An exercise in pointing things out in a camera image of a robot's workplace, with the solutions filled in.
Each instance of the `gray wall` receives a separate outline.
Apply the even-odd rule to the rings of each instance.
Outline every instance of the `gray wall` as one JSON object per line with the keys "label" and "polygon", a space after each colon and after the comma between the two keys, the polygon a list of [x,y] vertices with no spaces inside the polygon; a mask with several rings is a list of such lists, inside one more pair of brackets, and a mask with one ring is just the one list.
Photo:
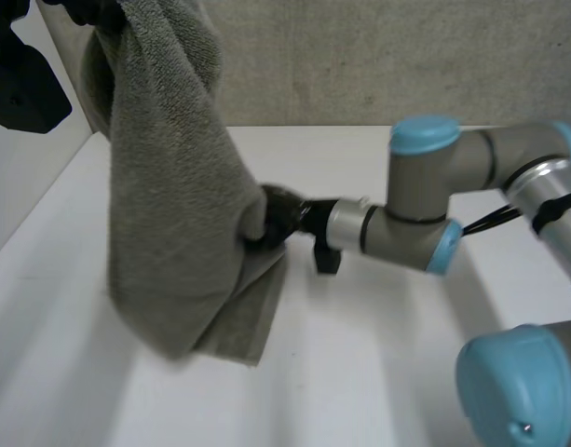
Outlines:
{"label": "gray wall", "polygon": [[[571,120],[571,0],[206,4],[224,36],[230,125],[376,125],[422,113]],[[51,12],[73,75],[86,32]]]}

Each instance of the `white surface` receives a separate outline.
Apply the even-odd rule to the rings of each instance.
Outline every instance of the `white surface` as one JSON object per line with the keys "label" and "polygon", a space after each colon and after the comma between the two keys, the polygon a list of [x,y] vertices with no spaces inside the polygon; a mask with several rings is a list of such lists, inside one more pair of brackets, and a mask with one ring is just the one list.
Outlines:
{"label": "white surface", "polygon": [[[386,128],[232,133],[261,181],[384,200]],[[0,447],[474,446],[453,383],[459,348],[571,318],[568,280],[523,222],[467,239],[444,279],[352,255],[317,278],[311,241],[294,237],[260,366],[169,365],[105,296],[107,170],[95,136],[0,252]],[[501,203],[462,196],[453,214]]]}
{"label": "white surface", "polygon": [[38,7],[12,26],[48,60],[74,111],[48,135],[0,127],[0,249],[91,134]]}

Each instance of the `white wall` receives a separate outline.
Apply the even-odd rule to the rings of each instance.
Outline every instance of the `white wall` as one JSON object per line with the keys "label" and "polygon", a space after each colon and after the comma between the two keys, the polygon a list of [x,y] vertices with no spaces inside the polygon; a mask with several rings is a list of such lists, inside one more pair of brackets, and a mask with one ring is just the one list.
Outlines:
{"label": "white wall", "polygon": [[91,134],[34,1],[28,17],[17,21],[13,28],[24,43],[47,58],[74,111],[48,135],[0,127],[0,249]]}

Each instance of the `terry cloth towel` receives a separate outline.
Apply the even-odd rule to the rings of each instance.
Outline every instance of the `terry cloth towel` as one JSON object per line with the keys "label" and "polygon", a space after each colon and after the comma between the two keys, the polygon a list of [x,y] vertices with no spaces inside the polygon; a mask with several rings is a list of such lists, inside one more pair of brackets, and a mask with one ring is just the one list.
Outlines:
{"label": "terry cloth towel", "polygon": [[218,116],[221,53],[197,0],[124,0],[83,60],[87,114],[111,141],[110,295],[171,359],[198,349],[256,364],[285,272],[250,252],[265,195]]}

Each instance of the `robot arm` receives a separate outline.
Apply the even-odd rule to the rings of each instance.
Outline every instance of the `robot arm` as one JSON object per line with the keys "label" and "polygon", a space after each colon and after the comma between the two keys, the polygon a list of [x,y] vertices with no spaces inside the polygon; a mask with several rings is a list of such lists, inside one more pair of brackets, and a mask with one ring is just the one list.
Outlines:
{"label": "robot arm", "polygon": [[[115,0],[45,0],[63,4],[78,25],[121,28],[125,16]],[[24,45],[11,24],[26,16],[30,0],[0,0],[0,125],[7,129],[49,133],[71,112],[47,60]]]}
{"label": "robot arm", "polygon": [[285,237],[312,234],[322,274],[335,274],[341,252],[355,251],[442,275],[467,233],[447,216],[450,196],[498,188],[571,276],[571,128],[565,123],[461,132],[454,119],[418,117],[394,126],[390,151],[386,205],[344,198],[296,203],[299,197],[268,187],[269,219],[277,221],[268,228],[288,228]]}
{"label": "robot arm", "polygon": [[[443,274],[468,232],[448,219],[449,197],[498,188],[571,277],[566,124],[461,132],[452,119],[420,117],[393,128],[390,149],[385,206],[333,199],[292,207],[296,196],[269,187],[269,220],[289,222],[270,227],[284,229],[282,236],[293,229],[314,235],[321,273],[336,273],[341,251],[353,250]],[[571,321],[470,341],[457,360],[456,385],[486,447],[571,447]]]}

